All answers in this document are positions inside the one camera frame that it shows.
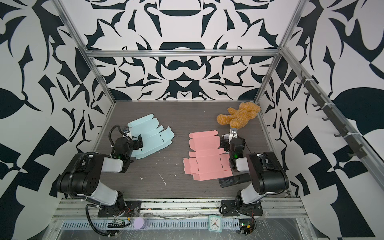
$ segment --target black and white pattern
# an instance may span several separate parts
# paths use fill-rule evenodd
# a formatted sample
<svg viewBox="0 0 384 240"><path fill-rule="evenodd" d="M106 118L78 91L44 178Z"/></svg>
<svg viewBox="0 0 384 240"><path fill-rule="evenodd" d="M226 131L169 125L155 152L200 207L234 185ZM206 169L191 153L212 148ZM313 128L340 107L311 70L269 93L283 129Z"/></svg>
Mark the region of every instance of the black and white pattern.
<svg viewBox="0 0 384 240"><path fill-rule="evenodd" d="M66 0L89 49L276 48L298 0Z"/></svg>
<svg viewBox="0 0 384 240"><path fill-rule="evenodd" d="M271 56L95 59L117 100L253 99L271 61Z"/></svg>
<svg viewBox="0 0 384 240"><path fill-rule="evenodd" d="M1 239L50 222L55 182L111 106L50 1L0 0Z"/></svg>
<svg viewBox="0 0 384 240"><path fill-rule="evenodd" d="M310 0L288 46L382 152L381 1ZM260 101L276 155L320 239L384 236L384 192L282 59Z"/></svg>

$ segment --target orange plush toy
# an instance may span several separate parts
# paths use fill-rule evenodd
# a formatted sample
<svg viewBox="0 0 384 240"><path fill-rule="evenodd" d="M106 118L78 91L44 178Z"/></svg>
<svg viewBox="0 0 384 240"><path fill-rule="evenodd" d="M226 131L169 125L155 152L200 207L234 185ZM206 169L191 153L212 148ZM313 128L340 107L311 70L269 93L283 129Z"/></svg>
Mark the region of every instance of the orange plush toy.
<svg viewBox="0 0 384 240"><path fill-rule="evenodd" d="M230 115L220 114L217 122L220 125L228 125L237 129L244 127L250 119L254 119L260 112L260 107L254 102L241 103L239 110L228 108Z"/></svg>

